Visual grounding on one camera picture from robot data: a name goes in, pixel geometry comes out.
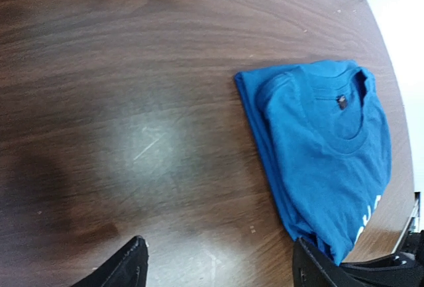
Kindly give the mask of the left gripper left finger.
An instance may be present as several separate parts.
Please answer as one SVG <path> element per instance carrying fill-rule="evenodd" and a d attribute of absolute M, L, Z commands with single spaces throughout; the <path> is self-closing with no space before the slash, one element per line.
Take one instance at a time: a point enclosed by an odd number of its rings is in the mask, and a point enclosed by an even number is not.
<path fill-rule="evenodd" d="M 148 247 L 137 235 L 72 287 L 145 287 L 147 271 Z"/>

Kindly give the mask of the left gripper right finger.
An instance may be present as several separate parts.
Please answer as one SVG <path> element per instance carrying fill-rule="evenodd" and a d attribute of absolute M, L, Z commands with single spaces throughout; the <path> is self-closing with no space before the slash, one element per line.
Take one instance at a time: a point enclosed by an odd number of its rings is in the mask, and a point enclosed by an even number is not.
<path fill-rule="evenodd" d="M 366 286 L 349 276 L 315 245 L 304 238 L 298 238 L 293 246 L 292 275 L 295 287 Z"/>

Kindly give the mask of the blue t-shirt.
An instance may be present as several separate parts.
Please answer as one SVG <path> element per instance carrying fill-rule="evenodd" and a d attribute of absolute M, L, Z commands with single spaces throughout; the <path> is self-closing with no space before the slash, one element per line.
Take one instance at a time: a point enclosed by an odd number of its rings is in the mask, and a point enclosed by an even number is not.
<path fill-rule="evenodd" d="M 239 72 L 235 83 L 286 231 L 342 263 L 392 175 L 374 75 L 322 60 Z"/>

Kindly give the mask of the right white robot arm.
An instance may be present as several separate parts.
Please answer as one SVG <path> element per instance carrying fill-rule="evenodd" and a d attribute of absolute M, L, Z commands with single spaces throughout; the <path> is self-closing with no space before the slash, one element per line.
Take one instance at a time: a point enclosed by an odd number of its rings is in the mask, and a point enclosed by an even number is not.
<path fill-rule="evenodd" d="M 365 262 L 344 262 L 340 267 L 365 286 L 422 286 L 423 232 L 410 233 L 400 250 Z"/>

